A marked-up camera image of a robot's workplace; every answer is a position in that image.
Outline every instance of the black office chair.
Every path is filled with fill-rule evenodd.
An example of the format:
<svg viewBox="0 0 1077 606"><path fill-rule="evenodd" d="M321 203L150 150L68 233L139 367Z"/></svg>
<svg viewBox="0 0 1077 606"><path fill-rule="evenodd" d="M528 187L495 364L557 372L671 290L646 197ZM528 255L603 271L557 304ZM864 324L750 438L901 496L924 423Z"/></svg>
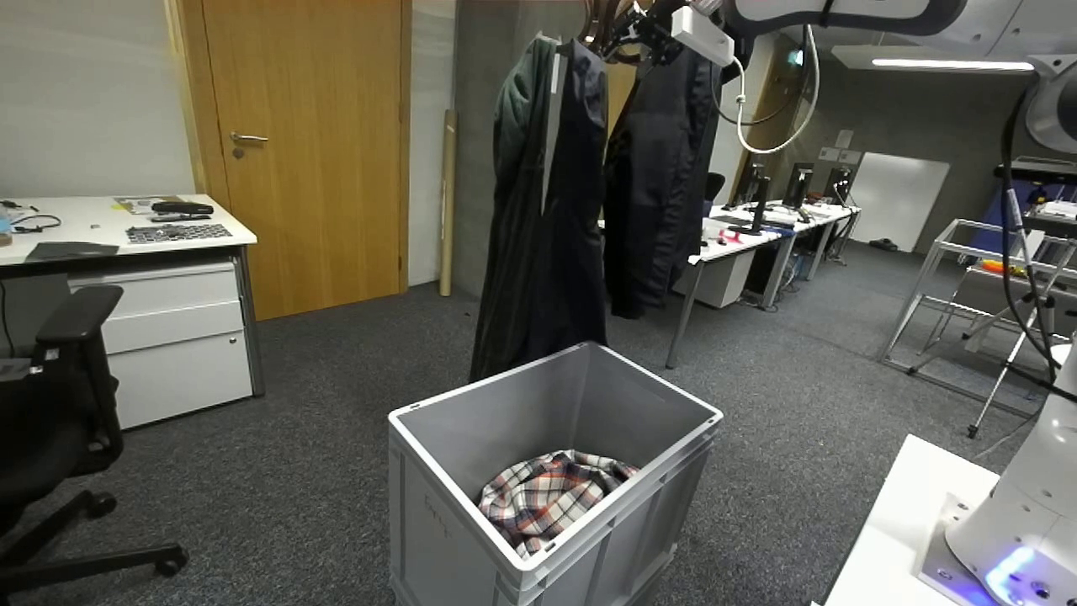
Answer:
<svg viewBox="0 0 1077 606"><path fill-rule="evenodd" d="M26 506L51 496L63 477L105 471L121 455L114 413L119 381L106 373L101 324L119 306L119 288L73 292L38 332L31 372L0 383L0 534ZM79 491L32 532L0 551L0 606L11 594L72 583L79 576L156 567L174 576L185 567L179 545L106 551L86 559L31 561L79 514L101 520L114 508L106 491Z"/></svg>

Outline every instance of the black coat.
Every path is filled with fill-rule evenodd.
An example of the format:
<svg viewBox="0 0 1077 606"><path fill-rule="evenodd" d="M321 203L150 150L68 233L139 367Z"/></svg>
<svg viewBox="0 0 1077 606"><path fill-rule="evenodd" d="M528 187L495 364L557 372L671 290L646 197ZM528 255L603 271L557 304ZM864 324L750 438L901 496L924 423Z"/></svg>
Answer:
<svg viewBox="0 0 1077 606"><path fill-rule="evenodd" d="M553 56L570 56L545 183ZM603 205L605 68L579 43L532 40L507 75L495 120L495 226L472 381L605 340L594 217Z"/></svg>
<svg viewBox="0 0 1077 606"><path fill-rule="evenodd" d="M664 306L701 249L716 68L690 50L639 60L605 157L605 292L617 316Z"/></svg>

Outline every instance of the door handle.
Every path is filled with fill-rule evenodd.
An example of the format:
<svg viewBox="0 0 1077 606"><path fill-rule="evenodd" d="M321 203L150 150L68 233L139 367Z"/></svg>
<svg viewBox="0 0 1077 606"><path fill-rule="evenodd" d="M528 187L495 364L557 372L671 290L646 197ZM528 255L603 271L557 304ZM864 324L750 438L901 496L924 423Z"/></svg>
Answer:
<svg viewBox="0 0 1077 606"><path fill-rule="evenodd" d="M267 134L251 134L251 130L231 130L231 156L243 157L248 150L267 150L269 137Z"/></svg>

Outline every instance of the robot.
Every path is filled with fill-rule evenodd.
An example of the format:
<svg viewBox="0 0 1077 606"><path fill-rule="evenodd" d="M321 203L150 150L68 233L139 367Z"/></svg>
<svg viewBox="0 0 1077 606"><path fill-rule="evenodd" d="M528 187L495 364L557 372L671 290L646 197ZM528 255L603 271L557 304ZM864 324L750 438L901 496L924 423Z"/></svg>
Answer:
<svg viewBox="0 0 1077 606"><path fill-rule="evenodd" d="M694 0L674 15L671 34L720 64L735 56L735 40L801 25L901 34L962 56L1030 60L1039 80L1027 102L1027 130L1042 150L1077 156L1072 0ZM997 603L1077 606L1071 398L1045 398L993 496L977 512L950 514L946 545Z"/></svg>

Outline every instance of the white desk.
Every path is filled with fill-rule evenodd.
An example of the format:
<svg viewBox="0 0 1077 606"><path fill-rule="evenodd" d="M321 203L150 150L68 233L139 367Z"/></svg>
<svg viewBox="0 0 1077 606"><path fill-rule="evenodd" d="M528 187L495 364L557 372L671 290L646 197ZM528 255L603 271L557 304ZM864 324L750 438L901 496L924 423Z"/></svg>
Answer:
<svg viewBox="0 0 1077 606"><path fill-rule="evenodd" d="M57 228L18 233L0 247L0 279L18 284L55 279L72 292L90 284L125 290L119 310L105 324L105 347L119 387L121 427L165 421L174 413L243 402L262 390L251 297L247 275L247 247L256 236L216 205L210 224L229 228L224 239L132 244L132 226L150 226L148 209L136 211L110 197L83 200L13 200L45 217L57 217ZM38 244L95 244L119 247L114 255L31 262Z"/></svg>
<svg viewBox="0 0 1077 606"><path fill-rule="evenodd" d="M885 476L878 502L843 559L828 606L952 606L919 576L922 551L957 496L968 508L987 502L1001 477L929 440L904 438L898 460Z"/></svg>
<svg viewBox="0 0 1077 606"><path fill-rule="evenodd" d="M780 233L774 233L774 228L764 228L756 236L739 233L739 244L708 239L708 247L697 255L685 261L694 275L690 275L690 290L683 292L680 328L676 328L676 332L671 340L667 372L676 367L676 347L680 347L680 340L685 332L685 324L694 316L708 267L720 262L720 261L745 255L745 254L759 249L759 247L777 244L777 239L780 239Z"/></svg>
<svg viewBox="0 0 1077 606"><path fill-rule="evenodd" d="M780 239L777 261L774 261L766 288L764 288L764 300L759 300L764 310L774 310L774 304L777 304L780 275L786 272L786 262L793 255L797 236L821 228L821 239L813 247L813 261L812 261L812 271L808 271L808 279L813 279L833 228L841 224L854 218L854 209L841 209L841 205L801 205L801 211L790 211L790 209L764 211L764 224L784 228L784 236L786 236L786 239ZM714 209L709 217L723 218L723 224L739 224L739 226L755 224L755 211L746 211L746 209Z"/></svg>

